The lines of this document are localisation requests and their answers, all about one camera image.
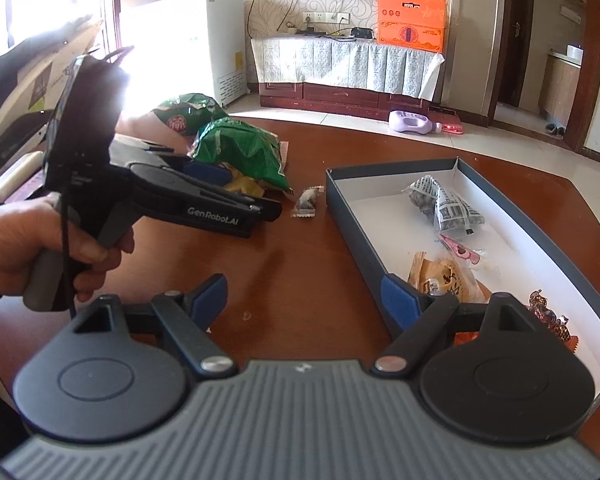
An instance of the white basin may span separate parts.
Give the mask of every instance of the white basin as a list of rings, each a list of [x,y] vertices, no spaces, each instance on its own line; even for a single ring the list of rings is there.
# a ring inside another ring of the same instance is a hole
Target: white basin
[[[584,51],[581,48],[578,48],[577,46],[573,45],[567,46],[567,56],[573,57],[573,59],[577,59],[578,64],[582,64],[582,54],[584,54]]]

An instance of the open box lid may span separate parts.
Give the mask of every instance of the open box lid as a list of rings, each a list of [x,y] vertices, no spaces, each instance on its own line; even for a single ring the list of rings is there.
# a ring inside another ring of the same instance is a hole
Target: open box lid
[[[510,292],[523,304],[528,304],[532,291],[541,288],[548,307],[569,318],[570,333],[580,339],[576,355],[596,384],[597,406],[600,295],[525,213],[459,158],[328,170],[330,211],[392,335],[397,336],[402,329],[382,304],[382,278],[393,273],[406,281],[417,251],[427,251],[434,259],[435,253],[443,250],[432,225],[402,192],[426,174],[453,189],[486,219],[475,238],[464,241],[469,247],[480,244],[475,248],[486,251],[488,265],[475,271],[475,277],[492,292]]]

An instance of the gray ribbed surface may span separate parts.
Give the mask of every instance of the gray ribbed surface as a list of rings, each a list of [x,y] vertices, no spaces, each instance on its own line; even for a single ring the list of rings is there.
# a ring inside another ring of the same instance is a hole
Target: gray ribbed surface
[[[251,362],[203,383],[158,431],[109,447],[42,438],[5,467],[27,480],[592,480],[600,462],[574,440],[507,450],[433,422],[406,383],[356,361]]]

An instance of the hand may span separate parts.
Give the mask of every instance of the hand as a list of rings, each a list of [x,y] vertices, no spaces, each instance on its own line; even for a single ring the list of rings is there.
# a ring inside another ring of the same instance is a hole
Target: hand
[[[53,204],[51,197],[44,197],[0,206],[0,294],[22,295],[38,253],[42,249],[62,250],[60,215]],[[74,279],[77,299],[87,301],[104,284],[107,271],[120,265],[121,251],[133,250],[132,230],[107,250],[69,222],[70,256],[91,265]]]

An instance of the doorway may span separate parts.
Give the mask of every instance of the doorway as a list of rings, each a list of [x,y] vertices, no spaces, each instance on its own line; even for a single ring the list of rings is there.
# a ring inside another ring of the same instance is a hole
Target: doorway
[[[599,87],[600,0],[505,0],[490,124],[579,151]]]

